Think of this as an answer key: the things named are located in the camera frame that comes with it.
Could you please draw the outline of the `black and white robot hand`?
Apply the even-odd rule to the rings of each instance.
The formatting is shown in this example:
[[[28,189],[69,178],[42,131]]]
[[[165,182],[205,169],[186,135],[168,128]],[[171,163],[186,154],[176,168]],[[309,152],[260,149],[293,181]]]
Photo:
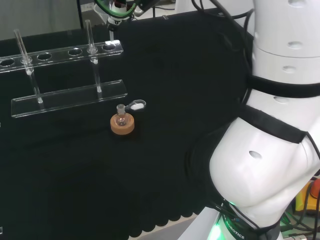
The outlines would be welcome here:
[[[123,21],[129,20],[137,7],[135,0],[95,0],[101,10],[108,15],[107,26],[112,32]]]

